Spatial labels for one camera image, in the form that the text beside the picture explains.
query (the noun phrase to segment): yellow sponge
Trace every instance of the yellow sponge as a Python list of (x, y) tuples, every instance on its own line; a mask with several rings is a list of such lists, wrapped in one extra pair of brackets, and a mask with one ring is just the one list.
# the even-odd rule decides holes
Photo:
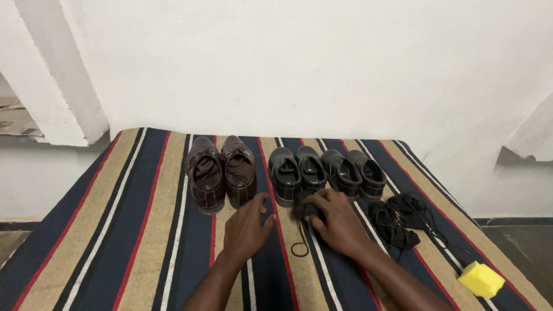
[(488, 299), (494, 297), (505, 283), (505, 279), (490, 267), (476, 261), (468, 265), (457, 280), (474, 295)]

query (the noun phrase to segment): striped mat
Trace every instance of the striped mat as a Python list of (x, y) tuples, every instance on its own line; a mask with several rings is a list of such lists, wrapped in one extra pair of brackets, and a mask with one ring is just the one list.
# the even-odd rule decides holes
[[(1, 310), (179, 310), (223, 248), (227, 201), (216, 215), (199, 212), (187, 188), (184, 159), (199, 137), (153, 128), (128, 129), (78, 179), (0, 270)], [(206, 136), (221, 149), (226, 137)], [(289, 209), (275, 203), (267, 160), (280, 146), (319, 153), (358, 149), (388, 175), (383, 200), (420, 194), (434, 213), (434, 232), (399, 264), (456, 310), (552, 310), (534, 286), (492, 243), (429, 170), (401, 141), (241, 137), (254, 152), (258, 191), (277, 216), (265, 245), (244, 265), (229, 310), (394, 310), (378, 283), (349, 258), (332, 251), (307, 228), (310, 256), (292, 255), (301, 241)], [(352, 204), (371, 239), (382, 244), (364, 213)], [(507, 280), (490, 300), (456, 281), (473, 261)]]

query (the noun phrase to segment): tiled floor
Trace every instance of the tiled floor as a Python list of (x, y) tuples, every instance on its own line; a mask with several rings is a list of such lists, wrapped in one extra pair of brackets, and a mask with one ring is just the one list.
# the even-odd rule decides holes
[[(483, 226), (505, 253), (553, 305), (553, 226)], [(0, 266), (23, 243), (29, 231), (0, 231)]]

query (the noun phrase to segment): white wall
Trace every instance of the white wall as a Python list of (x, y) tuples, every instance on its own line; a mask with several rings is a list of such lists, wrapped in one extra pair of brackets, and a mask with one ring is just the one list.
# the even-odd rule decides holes
[(553, 91), (550, 1), (60, 2), (112, 134), (400, 138), (473, 215)]
[(42, 220), (108, 144), (109, 135), (88, 148), (1, 135), (0, 221)]
[(523, 158), (553, 160), (553, 93), (517, 128), (505, 146)]
[(57, 0), (0, 0), (0, 71), (51, 144), (88, 146), (108, 130)]
[(17, 97), (15, 92), (12, 90), (12, 87), (9, 85), (6, 78), (0, 72), (0, 97)]

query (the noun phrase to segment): black leather shoe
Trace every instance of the black leather shoe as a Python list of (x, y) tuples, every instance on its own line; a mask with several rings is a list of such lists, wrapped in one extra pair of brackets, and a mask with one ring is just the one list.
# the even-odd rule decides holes
[(221, 158), (227, 180), (227, 194), (233, 208), (249, 202), (257, 192), (255, 156), (242, 140), (227, 137), (221, 149)]
[(301, 190), (301, 174), (290, 149), (278, 147), (269, 157), (269, 177), (276, 202), (283, 207), (294, 206), (294, 198)]
[(296, 151), (296, 161), (300, 169), (302, 190), (324, 189), (326, 173), (317, 152), (309, 146), (301, 146)]
[(359, 195), (361, 187), (361, 175), (353, 165), (338, 150), (329, 149), (322, 156), (322, 167), (328, 174), (330, 186), (343, 192), (350, 201)]
[(186, 156), (189, 187), (200, 212), (215, 214), (225, 205), (225, 175), (221, 154), (207, 137), (198, 137)]
[(359, 150), (351, 150), (346, 153), (346, 158), (353, 162), (361, 174), (363, 180), (359, 192), (361, 198), (367, 202), (380, 201), (387, 178), (378, 163), (369, 159)]

